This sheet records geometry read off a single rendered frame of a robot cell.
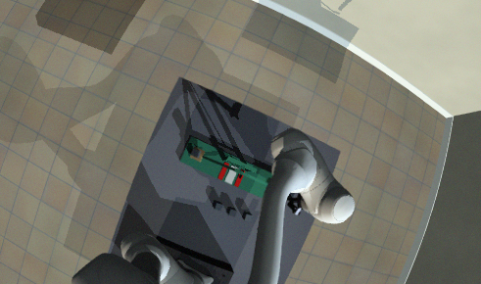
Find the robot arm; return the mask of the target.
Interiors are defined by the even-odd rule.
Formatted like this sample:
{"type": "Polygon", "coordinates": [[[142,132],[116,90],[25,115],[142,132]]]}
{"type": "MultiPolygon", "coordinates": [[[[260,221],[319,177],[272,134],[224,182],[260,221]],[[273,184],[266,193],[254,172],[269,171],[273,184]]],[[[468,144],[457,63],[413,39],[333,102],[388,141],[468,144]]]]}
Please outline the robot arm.
{"type": "MultiPolygon", "coordinates": [[[[290,193],[300,192],[303,210],[327,223],[344,222],[355,209],[353,196],[334,178],[321,153],[301,130],[289,128],[273,137],[271,153],[273,177],[262,200],[247,284],[278,282],[284,209],[290,193]]],[[[99,255],[72,278],[72,284],[211,284],[214,281],[211,275],[184,260],[175,261],[147,231],[132,231],[122,239],[120,248],[123,258],[115,254],[99,255]]]]}

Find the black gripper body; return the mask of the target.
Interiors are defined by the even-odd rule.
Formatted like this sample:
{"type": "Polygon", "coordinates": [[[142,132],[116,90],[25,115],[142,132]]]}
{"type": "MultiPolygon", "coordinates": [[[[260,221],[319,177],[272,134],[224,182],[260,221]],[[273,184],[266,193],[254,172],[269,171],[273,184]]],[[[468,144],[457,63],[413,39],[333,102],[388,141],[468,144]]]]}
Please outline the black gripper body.
{"type": "Polygon", "coordinates": [[[302,198],[302,195],[300,195],[300,193],[299,193],[298,197],[297,197],[297,205],[298,205],[298,209],[301,208],[301,210],[302,210],[303,208],[301,206],[301,198],[302,198]]]}

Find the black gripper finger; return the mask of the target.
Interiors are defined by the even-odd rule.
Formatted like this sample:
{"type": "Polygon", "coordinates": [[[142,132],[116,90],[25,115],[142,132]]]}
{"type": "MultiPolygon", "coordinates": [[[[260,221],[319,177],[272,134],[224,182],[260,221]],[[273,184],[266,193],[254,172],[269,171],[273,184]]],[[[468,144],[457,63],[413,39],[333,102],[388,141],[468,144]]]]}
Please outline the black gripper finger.
{"type": "Polygon", "coordinates": [[[290,198],[290,197],[287,197],[287,200],[289,201],[289,203],[287,204],[287,206],[292,210],[292,212],[294,214],[297,214],[297,215],[300,215],[300,211],[301,211],[301,208],[295,208],[296,206],[294,205],[294,203],[297,203],[297,198],[290,198]],[[295,199],[295,201],[294,201],[295,199]],[[290,204],[291,203],[291,204],[290,204]]]}

